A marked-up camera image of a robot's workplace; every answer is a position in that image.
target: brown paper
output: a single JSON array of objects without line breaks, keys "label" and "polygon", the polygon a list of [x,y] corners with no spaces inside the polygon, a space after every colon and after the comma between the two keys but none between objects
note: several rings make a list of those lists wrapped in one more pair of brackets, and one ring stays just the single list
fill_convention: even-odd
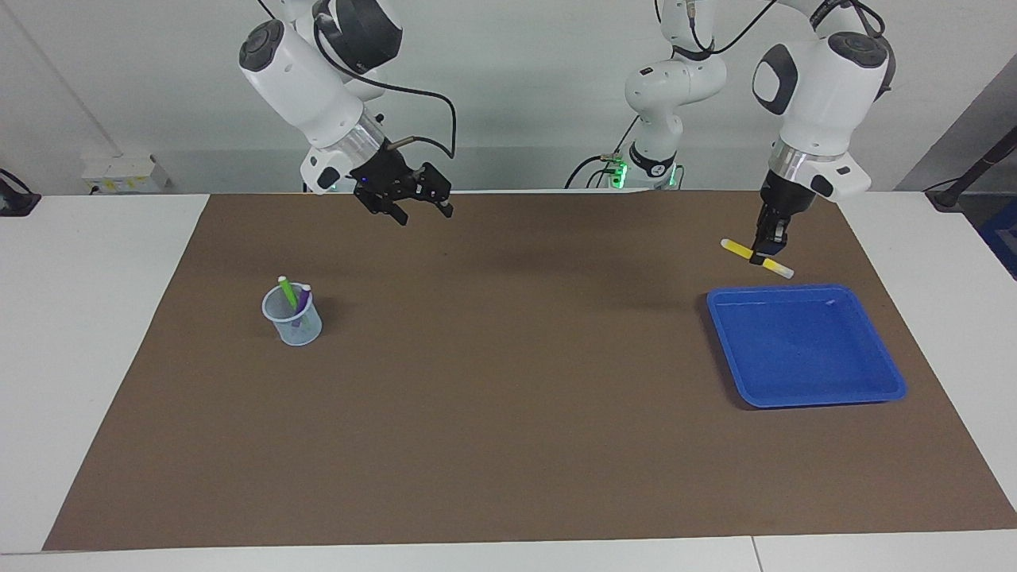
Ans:
[{"label": "brown paper", "polygon": [[[455,205],[213,196],[46,550],[1017,527],[835,206],[780,260],[858,295],[902,401],[737,396],[705,297],[788,284],[719,246],[756,193]],[[307,347],[260,314],[279,274]]]}]

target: plastic cup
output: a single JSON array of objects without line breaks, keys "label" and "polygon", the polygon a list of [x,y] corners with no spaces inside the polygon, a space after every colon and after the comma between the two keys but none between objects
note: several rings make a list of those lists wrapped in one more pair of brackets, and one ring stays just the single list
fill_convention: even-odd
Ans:
[{"label": "plastic cup", "polygon": [[[297,292],[303,284],[292,283],[293,289]],[[314,308],[314,292],[307,297],[307,306],[300,312],[294,313],[293,306],[286,299],[286,294],[281,286],[276,286],[264,295],[261,300],[261,313],[276,326],[279,337],[284,344],[291,346],[305,346],[313,342],[321,333],[321,319],[318,318],[317,309]]]}]

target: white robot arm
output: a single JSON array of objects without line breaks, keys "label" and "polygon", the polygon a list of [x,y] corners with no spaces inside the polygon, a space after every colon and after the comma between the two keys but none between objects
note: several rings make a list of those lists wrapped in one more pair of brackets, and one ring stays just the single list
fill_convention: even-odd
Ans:
[{"label": "white robot arm", "polygon": [[[719,0],[693,4],[697,35],[712,39]],[[624,150],[629,181],[657,188],[672,179],[682,134],[677,108],[713,97],[727,82],[724,60],[697,46],[683,0],[665,1],[660,19],[661,34],[672,46],[671,58],[645,66],[625,80],[625,100],[639,114],[634,141]]]},{"label": "white robot arm", "polygon": [[[405,225],[397,201],[435,205],[452,217],[451,183],[430,163],[407,166],[371,117],[365,101],[383,90],[360,78],[396,57],[402,24],[385,0],[287,0],[288,21],[254,28],[240,50],[240,68],[251,85],[288,123],[300,129],[311,150],[300,166],[314,192],[334,189],[342,177],[357,181],[354,194],[374,214]],[[343,62],[353,75],[340,71]]]},{"label": "white robot arm", "polygon": [[791,217],[817,194],[838,202],[872,185],[848,146],[896,67],[883,30],[873,28],[860,3],[777,1],[809,17],[818,38],[774,46],[753,80],[759,103],[784,118],[761,190],[752,259],[760,265],[786,245]]}]

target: white wall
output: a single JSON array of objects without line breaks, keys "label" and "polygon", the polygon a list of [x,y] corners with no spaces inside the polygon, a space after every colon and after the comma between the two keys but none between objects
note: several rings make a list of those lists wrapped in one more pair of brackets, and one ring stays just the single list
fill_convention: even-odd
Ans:
[{"label": "white wall", "polygon": [[[625,75],[669,53],[650,0],[393,3],[407,32],[401,56],[386,65],[390,77],[441,91],[460,109],[462,155],[454,164],[427,148],[407,155],[433,161],[459,188],[560,186],[581,159],[613,149],[629,124]],[[1017,35],[1012,0],[870,4],[890,23],[900,69],[895,91],[874,108],[852,153],[876,188],[891,189],[1017,51]],[[762,5],[725,2],[719,42],[731,39]],[[301,135],[236,67],[240,43],[264,19],[254,0],[0,0],[0,19],[11,15],[83,104],[75,109],[65,96],[58,102],[63,113],[41,111],[56,79],[23,63],[32,56],[9,56],[6,35],[0,39],[3,57],[21,62],[12,66],[13,77],[5,65],[0,80],[0,159],[50,192],[79,190],[80,165],[70,155],[82,138],[102,144],[82,107],[120,150],[155,154],[179,190],[299,185],[296,165],[306,151]],[[779,119],[753,99],[753,69],[776,41],[810,34],[804,17],[778,6],[725,55],[727,89],[682,111],[686,137],[679,161],[689,166],[686,187],[758,188]],[[944,38],[962,40],[958,45]],[[10,94],[8,82],[21,88]],[[390,94],[372,109],[388,117],[385,129],[393,136],[447,137],[440,102]],[[12,118],[31,120],[12,130]],[[65,134],[77,133],[74,125],[82,121],[80,133]],[[31,152],[18,151],[22,139],[34,141]]]}]

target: plastic tray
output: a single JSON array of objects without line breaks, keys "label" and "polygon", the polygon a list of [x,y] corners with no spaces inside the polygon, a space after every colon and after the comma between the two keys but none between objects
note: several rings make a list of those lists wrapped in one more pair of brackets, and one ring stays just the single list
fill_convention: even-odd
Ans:
[{"label": "plastic tray", "polygon": [[861,302],[844,286],[721,288],[707,303],[751,405],[874,403],[907,393]]}]

